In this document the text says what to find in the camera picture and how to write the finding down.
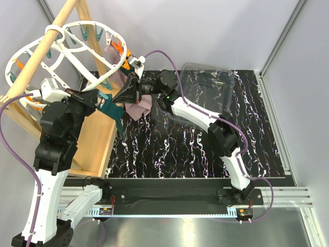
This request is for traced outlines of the teal clothespin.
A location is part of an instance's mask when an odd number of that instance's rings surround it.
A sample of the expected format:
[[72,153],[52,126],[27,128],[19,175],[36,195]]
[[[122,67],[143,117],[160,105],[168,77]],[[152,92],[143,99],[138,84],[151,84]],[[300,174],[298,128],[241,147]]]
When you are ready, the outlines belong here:
[[109,97],[107,96],[107,94],[103,93],[102,91],[99,91],[98,92],[98,97],[99,98],[103,98],[105,100],[108,100],[109,99]]

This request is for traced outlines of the plain green sock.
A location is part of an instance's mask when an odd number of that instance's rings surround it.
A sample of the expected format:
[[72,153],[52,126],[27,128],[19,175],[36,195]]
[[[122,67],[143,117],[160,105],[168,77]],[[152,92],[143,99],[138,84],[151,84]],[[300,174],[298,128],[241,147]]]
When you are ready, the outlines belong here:
[[97,109],[101,113],[115,121],[120,136],[124,137],[124,128],[122,124],[123,107],[117,106],[115,103],[112,102],[112,94],[107,94],[107,96],[109,97],[108,100],[100,98],[100,102],[97,106]]

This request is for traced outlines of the green sock with reindeer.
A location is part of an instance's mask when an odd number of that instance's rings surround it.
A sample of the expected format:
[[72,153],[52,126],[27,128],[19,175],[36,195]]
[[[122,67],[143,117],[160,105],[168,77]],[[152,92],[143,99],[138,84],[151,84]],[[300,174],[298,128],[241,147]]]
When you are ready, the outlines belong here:
[[130,58],[131,55],[132,55],[131,52],[128,50],[127,55],[126,55],[126,59],[125,59],[123,65],[120,68],[120,71],[125,76],[128,76],[129,73],[134,73],[135,72],[135,68],[132,65],[130,65],[129,62],[128,62],[128,59]]

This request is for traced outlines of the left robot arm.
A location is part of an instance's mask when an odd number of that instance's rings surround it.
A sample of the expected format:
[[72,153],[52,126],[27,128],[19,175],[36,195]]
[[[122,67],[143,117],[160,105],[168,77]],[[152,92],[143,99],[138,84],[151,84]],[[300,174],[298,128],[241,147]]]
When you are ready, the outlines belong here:
[[76,199],[58,212],[84,119],[96,110],[99,96],[97,89],[65,92],[66,97],[43,108],[40,143],[33,162],[37,180],[32,201],[37,208],[30,210],[24,230],[12,238],[12,246],[69,246],[74,229],[87,211],[111,198],[109,183],[93,178]]

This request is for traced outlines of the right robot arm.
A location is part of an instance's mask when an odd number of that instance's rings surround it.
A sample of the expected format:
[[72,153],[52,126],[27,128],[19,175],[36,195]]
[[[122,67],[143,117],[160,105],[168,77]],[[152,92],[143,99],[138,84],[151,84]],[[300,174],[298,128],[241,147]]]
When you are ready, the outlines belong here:
[[175,74],[169,70],[163,70],[155,79],[149,80],[129,73],[125,85],[112,102],[138,104],[143,95],[158,94],[157,102],[163,111],[182,117],[207,132],[214,154],[221,157],[230,175],[232,189],[226,194],[228,201],[232,204],[247,203],[254,185],[243,166],[238,144],[240,133],[231,123],[230,114],[220,115],[192,103],[177,91],[177,85]]

